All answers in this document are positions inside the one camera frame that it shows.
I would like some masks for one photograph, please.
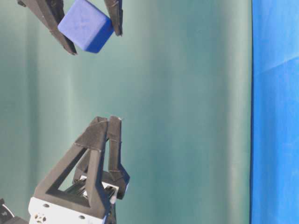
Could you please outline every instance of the green fabric backdrop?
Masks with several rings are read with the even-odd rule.
[[[0,197],[17,215],[113,114],[131,175],[120,224],[249,223],[250,0],[124,0],[124,36],[78,56],[14,0],[0,7]]]

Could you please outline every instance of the teal backdrop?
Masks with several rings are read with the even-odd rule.
[[[118,223],[249,223],[251,1],[123,7],[123,37],[71,56],[28,9],[0,1],[0,197],[28,219],[77,136],[116,115],[131,175]]]

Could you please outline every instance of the blue fabric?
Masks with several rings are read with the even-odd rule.
[[[299,223],[299,1],[253,0],[252,224]]]
[[[98,53],[113,33],[111,20],[86,0],[76,0],[58,29],[81,49]]]

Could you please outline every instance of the blue cube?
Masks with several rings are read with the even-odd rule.
[[[109,17],[86,0],[76,0],[58,29],[82,50],[98,53],[113,33]]]

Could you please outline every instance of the white mounting plate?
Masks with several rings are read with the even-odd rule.
[[[29,224],[104,224],[106,220],[106,216],[99,219],[35,197],[31,198],[28,210],[31,215]]]

